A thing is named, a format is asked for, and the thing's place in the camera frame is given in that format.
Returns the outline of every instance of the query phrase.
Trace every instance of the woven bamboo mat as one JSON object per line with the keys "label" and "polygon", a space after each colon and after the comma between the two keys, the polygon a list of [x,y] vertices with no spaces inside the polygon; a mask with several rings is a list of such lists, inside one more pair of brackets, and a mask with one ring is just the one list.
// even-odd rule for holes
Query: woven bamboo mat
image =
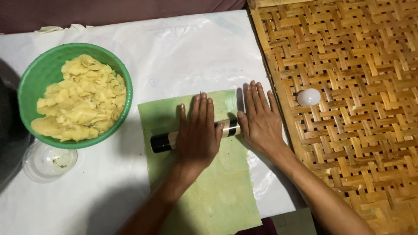
{"label": "woven bamboo mat", "polygon": [[289,1],[249,7],[294,151],[378,234],[418,234],[418,2]]}

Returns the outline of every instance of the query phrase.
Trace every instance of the fingernail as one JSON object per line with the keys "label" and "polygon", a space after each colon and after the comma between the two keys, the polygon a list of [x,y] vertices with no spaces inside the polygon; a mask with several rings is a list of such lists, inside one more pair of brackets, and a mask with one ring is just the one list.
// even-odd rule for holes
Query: fingernail
{"label": "fingernail", "polygon": [[243,118],[243,117],[244,117],[244,113],[243,113],[243,112],[241,112],[241,111],[239,111],[239,112],[237,113],[237,116],[238,116],[239,118]]}

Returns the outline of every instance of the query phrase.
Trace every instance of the white tablecloth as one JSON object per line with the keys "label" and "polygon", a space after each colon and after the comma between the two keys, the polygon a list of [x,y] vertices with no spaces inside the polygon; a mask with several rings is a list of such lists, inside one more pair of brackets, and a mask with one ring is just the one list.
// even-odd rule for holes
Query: white tablecloth
{"label": "white tablecloth", "polygon": [[[99,45],[125,63],[131,110],[114,135],[79,149],[75,167],[58,181],[37,184],[21,171],[0,195],[2,235],[113,234],[149,194],[138,104],[237,89],[253,79],[270,87],[244,10],[0,35],[0,59],[22,75],[41,53],[71,42]],[[260,158],[249,153],[261,217],[294,211],[295,188]]]}

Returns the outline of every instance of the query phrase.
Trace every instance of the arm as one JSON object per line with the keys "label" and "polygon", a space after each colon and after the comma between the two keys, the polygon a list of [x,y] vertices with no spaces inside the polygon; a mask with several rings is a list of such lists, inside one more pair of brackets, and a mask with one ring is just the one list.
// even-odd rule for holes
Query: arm
{"label": "arm", "polygon": [[211,98],[205,93],[195,96],[190,120],[186,120],[185,107],[181,104],[180,117],[177,159],[171,173],[119,234],[157,234],[176,202],[218,153],[224,124],[214,128]]}
{"label": "arm", "polygon": [[328,185],[300,162],[282,138],[282,122],[271,91],[268,106],[260,83],[244,90],[247,114],[238,112],[245,141],[264,154],[296,185],[317,220],[332,234],[375,234],[370,226]]}

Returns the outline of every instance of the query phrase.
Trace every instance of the black and beige rolling pin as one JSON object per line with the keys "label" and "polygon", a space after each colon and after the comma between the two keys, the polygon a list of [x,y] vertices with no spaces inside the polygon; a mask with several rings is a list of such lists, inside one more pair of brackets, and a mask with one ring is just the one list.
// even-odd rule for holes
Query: black and beige rolling pin
{"label": "black and beige rolling pin", "polygon": [[[237,123],[237,120],[219,121],[215,123],[215,127],[218,123],[225,124],[222,138],[233,136],[233,135],[238,135],[241,133],[241,127]],[[152,136],[151,148],[153,149],[154,153],[161,153],[164,151],[175,149],[177,133],[178,131]]]}

